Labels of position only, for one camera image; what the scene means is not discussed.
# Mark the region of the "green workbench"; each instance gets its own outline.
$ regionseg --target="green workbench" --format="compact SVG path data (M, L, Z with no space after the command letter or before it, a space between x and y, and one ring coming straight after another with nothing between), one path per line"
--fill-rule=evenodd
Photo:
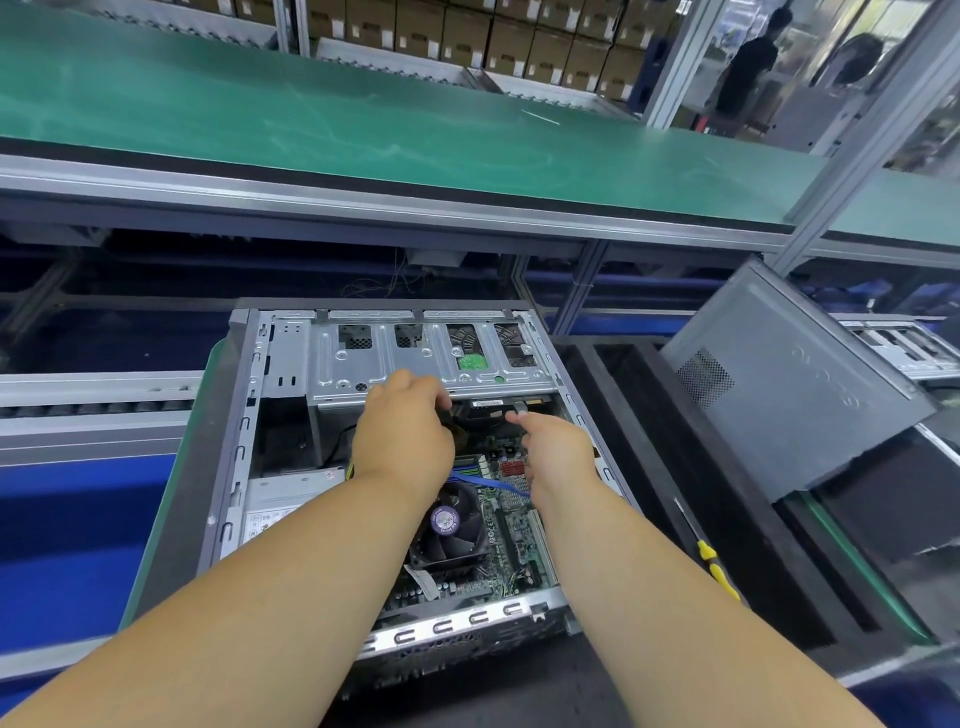
M776 224L825 163L760 144L0 0L0 136ZM953 244L880 172L837 229Z

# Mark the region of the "person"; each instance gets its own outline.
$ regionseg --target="person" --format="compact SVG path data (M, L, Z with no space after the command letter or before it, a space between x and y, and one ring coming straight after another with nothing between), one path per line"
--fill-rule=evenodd
M441 383L371 388L355 476L186 585L0 720L2 728L314 728L450 473ZM587 434L536 413L523 438L564 593L633 718L666 726L876 728L597 476Z
M711 119L729 135L735 135L740 119L746 110L747 99L756 86L756 79L764 71L769 71L777 62L779 51L774 41L793 21L793 13L786 6L777 8L770 14L767 29L762 36L749 40L740 46L733 60L724 72L724 80L717 94Z

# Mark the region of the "blue cable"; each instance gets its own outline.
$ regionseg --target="blue cable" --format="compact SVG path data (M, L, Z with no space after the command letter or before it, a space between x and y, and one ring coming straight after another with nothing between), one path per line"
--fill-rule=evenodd
M525 493L521 493L514 486L508 483L504 483L499 480L490 480L489 478L478 477L476 475L465 475L457 470L454 470L450 473L450 477L446 480L446 482L450 482L451 480L460 480L461 482L469 483L470 485L478 485L481 488L496 488L501 491L509 491L510 493L516 494L520 497L530 497Z

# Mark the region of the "hand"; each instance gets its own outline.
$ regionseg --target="hand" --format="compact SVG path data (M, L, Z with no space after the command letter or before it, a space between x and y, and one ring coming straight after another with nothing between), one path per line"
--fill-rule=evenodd
M433 376L398 369L367 393L353 437L357 477L376 473L418 495L435 497L453 468L453 436L436 407L449 409L450 395Z
M600 482L593 464L593 443L581 427L537 412L508 412L507 421L527 431L523 446L538 508L563 493Z

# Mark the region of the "yellow screwdriver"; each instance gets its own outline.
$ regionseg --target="yellow screwdriver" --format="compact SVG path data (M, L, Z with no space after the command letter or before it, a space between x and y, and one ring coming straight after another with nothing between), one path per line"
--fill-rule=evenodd
M717 563L717 552L700 537L700 534L697 533L697 529L694 527L693 522L690 520L690 517L686 514L684 507L680 505L680 502L674 498L673 502L677 504L677 507L680 508L680 512L684 515L684 521L690 527L690 530L693 532L693 538L697 540L697 550L700 552L700 558L710 571L710 576L721 587L724 588L724 591L727 592L737 601L740 601L740 595L736 592L736 589L731 586L730 580L727 578L727 575L724 573L723 568Z

